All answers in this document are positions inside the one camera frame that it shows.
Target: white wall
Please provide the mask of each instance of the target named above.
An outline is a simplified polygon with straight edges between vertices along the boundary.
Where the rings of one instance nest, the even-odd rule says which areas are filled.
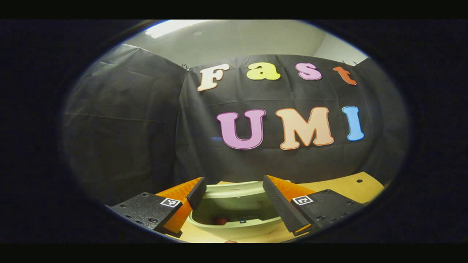
[[[354,62],[359,64],[368,56],[347,42],[327,33],[322,44],[315,52],[314,57],[339,62],[344,61],[346,64],[354,66]]]

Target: ceiling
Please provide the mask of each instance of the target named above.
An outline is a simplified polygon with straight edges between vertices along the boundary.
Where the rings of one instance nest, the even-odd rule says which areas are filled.
[[[314,56],[326,35],[317,27],[295,20],[214,20],[157,39],[142,32],[125,44],[193,67],[248,55]]]

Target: black fabric backdrop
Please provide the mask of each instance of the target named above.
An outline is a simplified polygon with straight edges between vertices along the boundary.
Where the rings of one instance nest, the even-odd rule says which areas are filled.
[[[268,62],[278,80],[251,80],[248,65]],[[218,86],[197,91],[200,70],[227,63]],[[311,63],[320,80],[304,80],[297,63]],[[357,81],[346,83],[341,66]],[[349,141],[345,106],[359,108],[364,138]],[[306,120],[314,107],[329,109],[334,142],[282,150],[279,109],[296,109]],[[237,136],[251,135],[244,112],[263,109],[263,142],[233,149],[221,138],[216,116],[237,112]],[[404,159],[409,133],[401,98],[371,60],[357,66],[293,55],[238,57],[186,71],[149,51],[121,45],[93,64],[70,94],[64,141],[78,181],[108,205],[143,192],[158,192],[205,176],[208,183],[259,181],[266,174],[295,183],[334,179],[365,171],[386,184]]]

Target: table surface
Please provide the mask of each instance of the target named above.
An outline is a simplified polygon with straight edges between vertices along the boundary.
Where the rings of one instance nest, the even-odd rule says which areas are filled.
[[[365,172],[333,180],[299,183],[298,185],[307,187],[316,192],[331,189],[362,204],[372,201],[384,189],[379,181]],[[178,239],[190,243],[224,243],[229,240],[224,236],[215,235],[202,230],[189,221],[185,221],[181,231],[183,234]],[[281,221],[278,226],[268,234],[248,239],[236,239],[235,241],[238,243],[278,243],[293,238],[296,237],[286,229],[283,221]]]

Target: yellow letter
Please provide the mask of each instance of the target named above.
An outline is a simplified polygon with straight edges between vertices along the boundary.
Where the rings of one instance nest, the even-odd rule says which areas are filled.
[[[283,150],[293,150],[299,148],[300,144],[296,141],[296,136],[302,140],[305,146],[309,146],[315,133],[314,144],[317,146],[333,143],[333,137],[330,133],[328,124],[328,109],[325,107],[315,107],[310,112],[309,121],[304,118],[295,109],[281,109],[276,111],[276,116],[283,120],[285,141],[279,146]]]
[[[202,90],[207,90],[207,89],[216,87],[218,84],[214,83],[213,79],[214,78],[216,78],[216,80],[222,79],[223,71],[221,69],[228,70],[229,65],[222,64],[219,66],[212,66],[212,67],[200,70],[200,73],[202,74],[202,81],[200,83],[200,86],[197,88],[197,90],[202,91]]]
[[[251,80],[277,80],[279,77],[281,77],[281,75],[276,72],[275,65],[271,63],[253,63],[249,65],[249,69],[250,70],[247,72],[247,77]]]

